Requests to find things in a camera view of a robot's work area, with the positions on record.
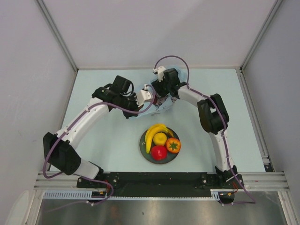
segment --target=dark gray plate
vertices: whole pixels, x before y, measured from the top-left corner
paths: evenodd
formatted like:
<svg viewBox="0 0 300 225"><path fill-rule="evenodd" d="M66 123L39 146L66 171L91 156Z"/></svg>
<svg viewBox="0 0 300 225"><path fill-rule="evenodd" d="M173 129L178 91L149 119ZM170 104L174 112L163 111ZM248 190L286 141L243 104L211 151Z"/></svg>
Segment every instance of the dark gray plate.
<svg viewBox="0 0 300 225"><path fill-rule="evenodd" d="M178 135L177 135L172 129L170 129L170 130L173 132L174 137L177 138L177 139L179 140ZM176 158L176 156L179 154L179 152L178 152L178 153L170 153L170 152L168 151L167 157L164 158L163 160L160 160L160 161L156 161L156 160L153 159L153 157L152 157L152 155L151 155L151 151L150 151L149 154L147 154L147 153L146 153L146 143L145 143L145 135L146 135L146 132L147 132L147 131L145 131L145 132L143 133L143 135L141 136L141 138L140 138L140 144L139 144L139 145L140 145L140 151L141 151L141 153L142 153L142 156L144 156L144 158L145 158L146 160L148 160L149 162L155 163L155 164L166 164L166 163L171 162L173 159ZM155 144L154 144L154 142L152 141L151 148L154 147L154 146L155 146Z"/></svg>

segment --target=bunch of bananas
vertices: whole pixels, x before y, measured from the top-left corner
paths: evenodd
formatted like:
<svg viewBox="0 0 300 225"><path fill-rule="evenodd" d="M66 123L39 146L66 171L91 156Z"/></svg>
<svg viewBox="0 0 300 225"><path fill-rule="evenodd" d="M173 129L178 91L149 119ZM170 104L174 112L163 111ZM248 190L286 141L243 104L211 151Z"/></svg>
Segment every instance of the bunch of bananas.
<svg viewBox="0 0 300 225"><path fill-rule="evenodd" d="M166 134L170 135L171 137L174 137L173 132L171 130L169 130L165 126L165 124L163 124L163 123L154 124L153 126L151 126L147 130L146 136L145 136L147 154L150 153L152 140L153 140L154 135L157 134L157 133L160 133L160 132L166 133Z"/></svg>

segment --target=bowl of fruit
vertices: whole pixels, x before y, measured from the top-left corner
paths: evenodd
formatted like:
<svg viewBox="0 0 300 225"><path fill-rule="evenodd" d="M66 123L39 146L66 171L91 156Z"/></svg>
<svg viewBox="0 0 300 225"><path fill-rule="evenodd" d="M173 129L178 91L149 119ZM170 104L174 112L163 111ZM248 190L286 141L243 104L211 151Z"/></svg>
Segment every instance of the bowl of fruit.
<svg viewBox="0 0 300 225"><path fill-rule="evenodd" d="M178 135L162 123L154 124L146 130L139 146L144 158L155 164L171 162L181 149Z"/></svg>

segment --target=white tabletop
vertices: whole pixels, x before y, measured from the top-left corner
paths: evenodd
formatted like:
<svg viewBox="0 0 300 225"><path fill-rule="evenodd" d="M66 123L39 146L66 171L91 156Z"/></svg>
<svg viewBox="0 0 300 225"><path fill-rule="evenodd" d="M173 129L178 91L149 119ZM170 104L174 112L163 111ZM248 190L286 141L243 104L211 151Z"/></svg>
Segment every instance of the white tabletop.
<svg viewBox="0 0 300 225"><path fill-rule="evenodd" d="M88 103L98 87L120 75L135 87L154 78L151 70L79 70L64 119L67 125ZM229 148L239 172L264 172L240 83L234 69L191 69L192 88L207 95L221 95L229 114ZM143 132L155 123L173 129L182 143L179 155L170 163L156 165L143 158L138 148ZM126 119L113 109L82 139L77 153L111 172L214 172L215 155L209 135L202 129L198 110L178 100L162 114Z"/></svg>

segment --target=yellow lemon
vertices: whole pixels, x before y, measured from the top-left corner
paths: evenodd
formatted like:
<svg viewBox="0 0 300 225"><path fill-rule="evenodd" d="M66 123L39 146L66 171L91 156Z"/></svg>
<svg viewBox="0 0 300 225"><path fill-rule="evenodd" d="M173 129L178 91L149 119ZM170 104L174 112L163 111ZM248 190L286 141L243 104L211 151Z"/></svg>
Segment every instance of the yellow lemon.
<svg viewBox="0 0 300 225"><path fill-rule="evenodd" d="M167 141L167 135L165 133L157 133L153 137L153 142L155 145L165 145L165 142Z"/></svg>

